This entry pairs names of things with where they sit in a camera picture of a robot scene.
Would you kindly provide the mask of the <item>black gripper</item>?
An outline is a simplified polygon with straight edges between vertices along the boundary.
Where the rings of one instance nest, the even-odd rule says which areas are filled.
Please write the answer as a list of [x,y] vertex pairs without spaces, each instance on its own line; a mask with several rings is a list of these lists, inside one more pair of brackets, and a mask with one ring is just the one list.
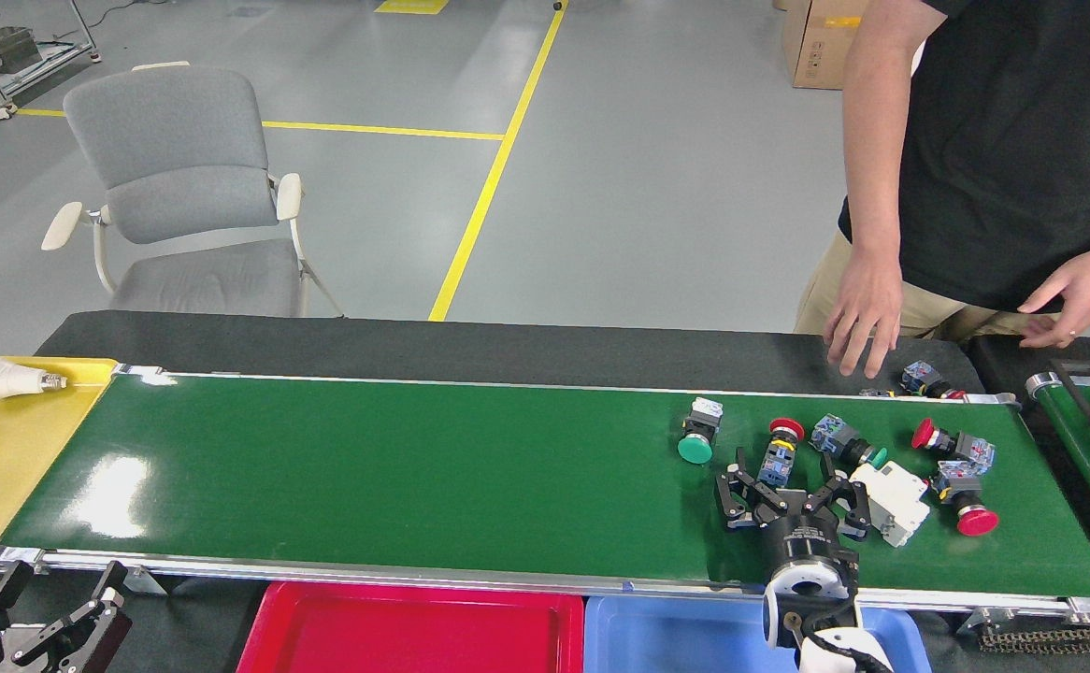
[[[860,554],[839,544],[839,534],[863,541],[871,527],[868,486],[838,469],[831,454],[820,454],[823,486],[809,495],[806,510],[789,510],[788,503],[766,482],[746,472],[746,450],[736,447],[736,460],[716,478],[720,509],[732,529],[760,527],[767,572],[795,562],[818,561],[857,570]],[[845,516],[829,510],[843,502]]]

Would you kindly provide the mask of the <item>person's right hand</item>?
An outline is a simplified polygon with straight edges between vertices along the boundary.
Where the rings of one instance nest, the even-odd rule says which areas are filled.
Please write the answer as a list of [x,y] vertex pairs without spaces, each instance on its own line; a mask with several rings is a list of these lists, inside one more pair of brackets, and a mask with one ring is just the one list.
[[841,375],[877,376],[898,344],[901,285],[896,249],[853,248],[823,329],[827,361]]

